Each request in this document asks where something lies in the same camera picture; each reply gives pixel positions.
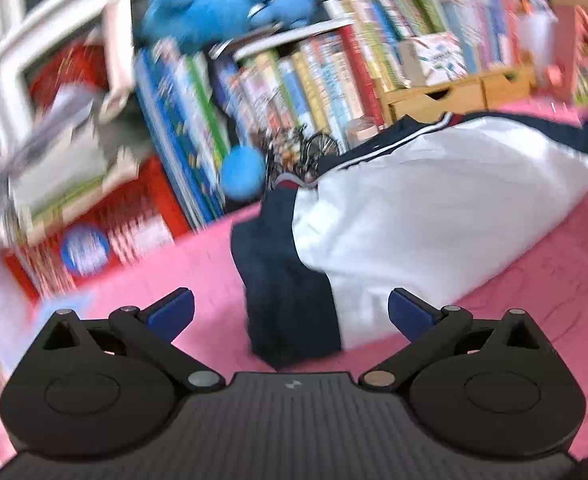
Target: pink tablecloth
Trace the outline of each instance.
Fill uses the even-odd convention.
[[[229,250],[232,222],[255,212],[253,208],[225,219],[97,283],[90,317],[105,317],[126,304],[147,306],[174,288],[187,286],[196,297],[196,316],[175,345],[228,380],[240,370],[269,370],[250,354],[243,284]],[[486,318],[499,318],[512,307],[525,308],[553,341],[588,397],[588,202],[460,304],[476,317]],[[349,370],[356,377],[406,343],[401,335],[393,336],[297,369]],[[572,451],[588,455],[588,412]]]

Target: wooden drawer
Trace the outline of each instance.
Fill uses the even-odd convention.
[[[536,86],[536,74],[533,66],[524,66],[482,76],[481,82],[485,93],[485,105],[492,110],[529,97]]]
[[[433,123],[444,112],[464,114],[485,108],[479,80],[439,86],[437,89],[425,87],[420,93],[416,93],[418,88],[411,90],[413,95],[391,104],[395,120],[409,115],[421,123]]]

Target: stuffed animal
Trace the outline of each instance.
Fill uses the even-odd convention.
[[[316,4],[317,0],[150,0],[142,35],[152,43],[174,36],[184,54],[195,54],[269,23],[305,25]]]
[[[317,0],[270,0],[250,18],[250,25],[256,28],[282,23],[284,27],[304,27],[316,10],[316,3]]]
[[[142,34],[154,43],[173,36],[184,54],[250,30],[251,8],[264,0],[149,0]]]

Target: blue ball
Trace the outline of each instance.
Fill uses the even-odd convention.
[[[265,156],[252,146],[234,146],[220,168],[220,186],[226,197],[246,202],[256,197],[265,182]]]

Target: round logo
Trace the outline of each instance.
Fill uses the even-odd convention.
[[[111,248],[100,231],[77,227],[67,233],[60,252],[64,266],[85,277],[100,272],[107,265]]]

